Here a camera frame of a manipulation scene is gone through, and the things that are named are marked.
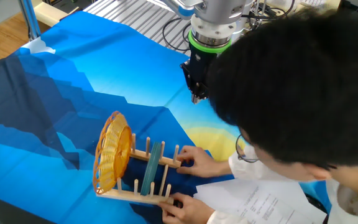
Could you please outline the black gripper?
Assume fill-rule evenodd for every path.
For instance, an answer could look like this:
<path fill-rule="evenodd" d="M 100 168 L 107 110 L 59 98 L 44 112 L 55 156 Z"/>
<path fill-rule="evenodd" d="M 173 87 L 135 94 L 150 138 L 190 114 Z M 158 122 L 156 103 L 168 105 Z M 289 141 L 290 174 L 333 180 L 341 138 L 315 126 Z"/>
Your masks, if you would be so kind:
<path fill-rule="evenodd" d="M 197 48 L 191 48 L 190 52 L 190 58 L 180 65 L 186 82 L 203 82 L 209 65 L 217 57 L 217 53 L 204 52 Z M 209 97 L 208 87 L 203 83 L 200 83 L 199 86 L 198 83 L 192 83 L 189 90 L 193 104 L 198 104 L 200 99 L 205 100 Z"/>

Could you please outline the person's right hand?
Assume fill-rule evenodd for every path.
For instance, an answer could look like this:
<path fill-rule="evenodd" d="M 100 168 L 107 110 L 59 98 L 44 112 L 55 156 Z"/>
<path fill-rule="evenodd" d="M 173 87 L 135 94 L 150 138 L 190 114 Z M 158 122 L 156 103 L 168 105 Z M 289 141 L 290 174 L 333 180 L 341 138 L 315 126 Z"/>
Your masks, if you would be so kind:
<path fill-rule="evenodd" d="M 179 161 L 193 161 L 191 167 L 181 166 L 177 169 L 179 174 L 188 174 L 202 178 L 218 177 L 224 175 L 224 163 L 215 161 L 200 147 L 184 146 L 178 155 Z"/>

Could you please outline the person's left hand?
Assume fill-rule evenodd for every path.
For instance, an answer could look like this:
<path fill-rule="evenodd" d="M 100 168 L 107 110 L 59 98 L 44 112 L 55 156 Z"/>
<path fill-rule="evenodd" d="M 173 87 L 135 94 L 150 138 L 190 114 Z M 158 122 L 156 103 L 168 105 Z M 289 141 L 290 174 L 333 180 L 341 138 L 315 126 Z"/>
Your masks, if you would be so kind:
<path fill-rule="evenodd" d="M 165 224 L 207 224 L 214 213 L 214 209 L 189 195 L 175 193 L 172 198 L 183 206 L 180 208 L 160 202 L 158 206 L 163 210 L 162 221 Z"/>

